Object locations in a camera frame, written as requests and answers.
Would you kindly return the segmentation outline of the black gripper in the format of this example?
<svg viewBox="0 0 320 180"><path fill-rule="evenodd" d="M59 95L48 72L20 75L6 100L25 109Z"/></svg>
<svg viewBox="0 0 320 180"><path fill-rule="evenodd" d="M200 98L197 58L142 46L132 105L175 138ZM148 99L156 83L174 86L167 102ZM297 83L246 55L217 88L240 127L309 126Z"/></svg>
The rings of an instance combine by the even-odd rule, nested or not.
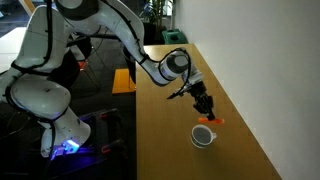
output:
<svg viewBox="0 0 320 180"><path fill-rule="evenodd" d="M214 120L213 98L207 94L207 88L203 82L203 74L200 71L185 72L182 75L183 86L181 93L189 93L195 100L193 107L201 114L205 113L203 107L207 107L208 120Z"/></svg>

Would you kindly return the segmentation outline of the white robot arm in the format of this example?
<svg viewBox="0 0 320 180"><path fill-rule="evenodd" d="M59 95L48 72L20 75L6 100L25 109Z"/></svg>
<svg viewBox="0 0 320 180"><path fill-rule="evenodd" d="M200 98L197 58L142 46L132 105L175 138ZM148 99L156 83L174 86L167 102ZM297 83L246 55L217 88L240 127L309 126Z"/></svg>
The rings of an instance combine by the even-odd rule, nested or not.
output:
<svg viewBox="0 0 320 180"><path fill-rule="evenodd" d="M45 128L43 157L73 154L91 135L91 127L69 107L71 94L65 84L79 73L79 66L67 43L73 33L94 35L102 27L120 39L155 84L165 86L181 77L183 86L173 95L190 93L194 108L215 118L213 99L188 51L176 48L159 62L151 59L144 51L142 21L120 0L46 0L32 14L19 53L0 80L1 101Z"/></svg>

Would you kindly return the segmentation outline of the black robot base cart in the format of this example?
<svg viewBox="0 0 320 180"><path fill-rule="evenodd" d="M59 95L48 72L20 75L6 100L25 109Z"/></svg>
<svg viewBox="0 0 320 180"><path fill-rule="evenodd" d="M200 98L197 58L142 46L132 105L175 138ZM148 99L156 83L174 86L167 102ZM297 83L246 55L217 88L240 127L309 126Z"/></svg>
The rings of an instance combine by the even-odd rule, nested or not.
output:
<svg viewBox="0 0 320 180"><path fill-rule="evenodd" d="M118 109L42 120L41 155L46 158L43 180L62 180L113 156L128 159L124 125Z"/></svg>

